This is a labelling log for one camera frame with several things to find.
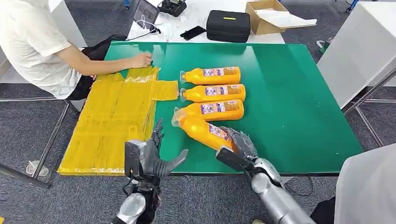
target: yellow packaging tape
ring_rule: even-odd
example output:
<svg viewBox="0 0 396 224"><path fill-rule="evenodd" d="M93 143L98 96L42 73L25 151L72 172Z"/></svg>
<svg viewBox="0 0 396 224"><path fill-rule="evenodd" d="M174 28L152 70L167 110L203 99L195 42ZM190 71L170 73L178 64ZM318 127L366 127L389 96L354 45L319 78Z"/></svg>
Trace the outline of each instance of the yellow packaging tape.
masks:
<svg viewBox="0 0 396 224"><path fill-rule="evenodd" d="M157 81L159 69L130 69L98 76L69 146L61 175L124 175L124 143L146 141L154 126L156 100L177 99L177 81Z"/></svg>

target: white paper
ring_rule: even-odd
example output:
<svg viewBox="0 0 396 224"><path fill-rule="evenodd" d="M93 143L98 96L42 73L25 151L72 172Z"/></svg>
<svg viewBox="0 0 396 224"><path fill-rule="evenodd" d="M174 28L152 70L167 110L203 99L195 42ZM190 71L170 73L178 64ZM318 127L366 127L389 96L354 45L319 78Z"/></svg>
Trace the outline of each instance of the white paper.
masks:
<svg viewBox="0 0 396 224"><path fill-rule="evenodd" d="M279 28L315 26L317 20L305 20L287 11L276 11L272 8L255 10L257 15Z"/></svg>

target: white t-shirt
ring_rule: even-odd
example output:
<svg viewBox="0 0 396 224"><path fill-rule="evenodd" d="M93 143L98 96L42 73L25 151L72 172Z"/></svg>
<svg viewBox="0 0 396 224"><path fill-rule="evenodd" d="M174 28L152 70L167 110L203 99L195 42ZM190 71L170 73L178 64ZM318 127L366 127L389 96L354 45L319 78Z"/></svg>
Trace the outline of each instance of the white t-shirt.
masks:
<svg viewBox="0 0 396 224"><path fill-rule="evenodd" d="M334 224L396 223L396 144L348 158L337 181Z"/></svg>
<svg viewBox="0 0 396 224"><path fill-rule="evenodd" d="M65 99L81 74L55 53L71 44L58 30L48 0L0 0L0 46L27 81Z"/></svg>

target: green table mat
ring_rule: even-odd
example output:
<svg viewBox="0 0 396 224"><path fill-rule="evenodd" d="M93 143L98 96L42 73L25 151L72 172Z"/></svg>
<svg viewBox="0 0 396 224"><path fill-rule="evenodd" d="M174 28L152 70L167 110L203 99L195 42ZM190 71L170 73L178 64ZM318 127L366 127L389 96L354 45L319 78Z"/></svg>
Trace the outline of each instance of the green table mat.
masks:
<svg viewBox="0 0 396 224"><path fill-rule="evenodd" d="M281 174L338 173L346 158L362 152L305 45L113 42L106 60L144 51L161 68L159 80L178 80L181 70L239 66L245 115L212 123L248 134ZM187 148L187 160L175 172L236 173L215 159L214 150L171 125L174 107L190 103L157 102L156 120L164 119L161 158L170 160Z"/></svg>

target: black pants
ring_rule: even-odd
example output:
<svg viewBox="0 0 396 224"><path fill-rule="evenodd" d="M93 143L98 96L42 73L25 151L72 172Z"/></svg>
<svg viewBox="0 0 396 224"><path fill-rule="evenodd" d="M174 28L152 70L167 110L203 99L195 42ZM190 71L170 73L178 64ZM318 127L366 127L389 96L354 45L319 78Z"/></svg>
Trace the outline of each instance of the black pants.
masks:
<svg viewBox="0 0 396 224"><path fill-rule="evenodd" d="M83 54L87 55L89 59L93 61L103 61L109 50L111 41L124 41L126 40L126 36L122 35L113 35L104 41L98 43L93 47L87 47L82 50ZM91 91L91 86L93 84L93 79L90 76L81 76L80 80L77 83L74 91L68 96L68 100L81 100L88 97L89 92Z"/></svg>
<svg viewBox="0 0 396 224"><path fill-rule="evenodd" d="M335 197L319 202L311 214L317 224L334 224Z"/></svg>

